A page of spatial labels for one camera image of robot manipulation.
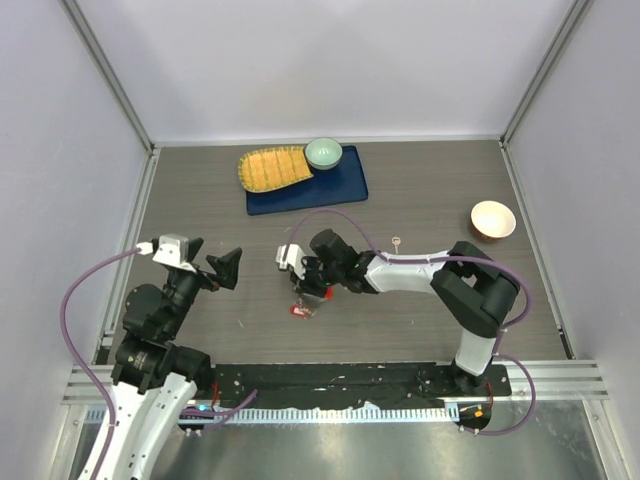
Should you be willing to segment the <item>red keyring holder with rings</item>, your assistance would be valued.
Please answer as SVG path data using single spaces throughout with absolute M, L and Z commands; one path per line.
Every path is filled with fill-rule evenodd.
M 333 289 L 329 288 L 323 297 L 300 293 L 296 303 L 291 307 L 291 314 L 301 317 L 310 318 L 316 315 L 319 307 L 329 301 L 333 297 Z

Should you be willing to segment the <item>red key tag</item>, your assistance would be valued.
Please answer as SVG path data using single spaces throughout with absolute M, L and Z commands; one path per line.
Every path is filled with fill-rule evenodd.
M 290 308 L 290 313 L 294 316 L 301 317 L 301 318 L 308 318 L 310 316 L 310 312 L 308 309 L 304 307 L 300 307 L 298 305 L 293 305 Z

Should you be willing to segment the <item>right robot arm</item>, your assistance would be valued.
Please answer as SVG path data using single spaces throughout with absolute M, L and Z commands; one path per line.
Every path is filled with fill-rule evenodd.
M 472 395 L 486 385 L 499 331 L 521 290 L 513 273 L 466 241 L 436 254 L 399 255 L 357 251 L 325 229 L 313 237 L 310 248 L 310 255 L 293 243 L 277 250 L 276 265 L 290 275 L 297 293 L 322 299 L 340 285 L 356 294 L 435 295 L 462 328 L 451 364 L 454 390 Z

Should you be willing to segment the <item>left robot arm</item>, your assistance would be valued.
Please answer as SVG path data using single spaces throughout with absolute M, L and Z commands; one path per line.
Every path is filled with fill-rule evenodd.
M 212 269 L 204 271 L 194 262 L 203 243 L 165 234 L 131 249 L 163 266 L 167 279 L 139 285 L 125 300 L 111 385 L 96 384 L 107 412 L 80 478 L 149 478 L 187 402 L 211 391 L 210 356 L 173 341 L 200 291 L 236 287 L 242 251 L 207 256 Z

